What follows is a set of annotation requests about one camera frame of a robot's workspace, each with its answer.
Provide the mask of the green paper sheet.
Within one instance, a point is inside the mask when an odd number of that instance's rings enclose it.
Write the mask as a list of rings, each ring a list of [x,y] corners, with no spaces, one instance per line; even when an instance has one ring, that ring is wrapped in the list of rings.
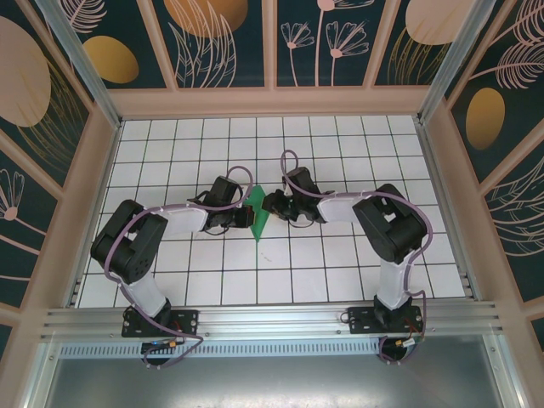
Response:
[[[260,185],[255,185],[252,188],[251,194],[245,201],[245,203],[251,207],[254,212],[254,220],[250,230],[256,242],[260,241],[264,227],[269,218],[269,213],[263,209],[265,196],[266,193],[264,192],[264,189]]]

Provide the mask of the grey metal sheet panel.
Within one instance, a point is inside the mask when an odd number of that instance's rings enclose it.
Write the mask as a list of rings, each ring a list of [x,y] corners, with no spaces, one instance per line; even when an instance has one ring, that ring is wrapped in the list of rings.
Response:
[[[63,360],[46,408],[503,408],[487,367],[371,356]]]

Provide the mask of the aluminium mounting rail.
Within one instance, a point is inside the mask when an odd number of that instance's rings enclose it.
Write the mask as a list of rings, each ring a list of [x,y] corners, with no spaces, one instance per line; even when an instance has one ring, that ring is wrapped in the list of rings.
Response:
[[[305,303],[196,307],[197,334],[209,340],[348,337],[341,314],[355,303]],[[39,328],[49,341],[122,339],[123,308],[50,309]],[[503,323],[492,302],[469,298],[427,301],[428,336],[501,334]]]

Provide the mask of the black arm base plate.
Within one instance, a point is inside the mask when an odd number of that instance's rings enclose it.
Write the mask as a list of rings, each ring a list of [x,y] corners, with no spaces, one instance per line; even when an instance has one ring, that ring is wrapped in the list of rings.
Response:
[[[128,307],[122,314],[123,323],[121,336],[125,338],[136,337],[171,337],[173,334],[159,329],[151,324],[136,309]],[[169,330],[195,335],[198,326],[197,310],[169,310],[162,311],[154,318],[154,321]]]
[[[348,308],[348,325],[351,334],[408,334],[411,328],[417,332],[423,329],[423,317],[418,306],[395,311],[351,307]]]

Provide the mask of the aluminium side rail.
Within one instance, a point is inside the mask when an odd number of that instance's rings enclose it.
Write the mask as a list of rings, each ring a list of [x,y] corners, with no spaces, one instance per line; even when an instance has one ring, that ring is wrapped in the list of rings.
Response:
[[[73,242],[77,244],[71,260],[70,280],[66,284],[65,303],[67,308],[76,307],[87,277],[89,251],[99,222],[101,206],[116,159],[124,123],[120,122],[109,132],[96,130],[85,143],[83,153],[76,159],[76,174],[70,183],[75,186],[71,198],[71,210],[77,220],[70,224]]]
[[[417,116],[414,117],[414,125],[428,166],[430,178],[437,195],[440,211],[445,222],[446,233],[449,236],[452,245],[453,256],[456,260],[460,276],[467,281],[467,289],[470,293],[470,298],[475,301],[481,301],[481,291],[479,290],[478,282],[473,274],[473,268],[468,257],[467,248],[462,239],[460,224],[453,207],[453,201],[451,200],[446,185],[445,176],[439,165],[438,157],[434,151],[432,140],[429,137],[426,126],[420,123]]]

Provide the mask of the aluminium corner post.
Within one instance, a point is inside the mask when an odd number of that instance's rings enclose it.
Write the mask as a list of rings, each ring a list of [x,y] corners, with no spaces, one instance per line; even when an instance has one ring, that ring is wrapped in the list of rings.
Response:
[[[99,108],[105,114],[110,125],[117,130],[122,117],[119,115],[108,90],[88,57],[84,47],[65,18],[61,6],[56,0],[35,0],[45,20],[50,24],[53,33],[59,39],[63,49],[71,58],[76,70],[87,85]]]
[[[490,18],[495,3],[496,0],[475,0],[473,3],[415,116],[416,125],[425,126],[436,111],[447,88]]]

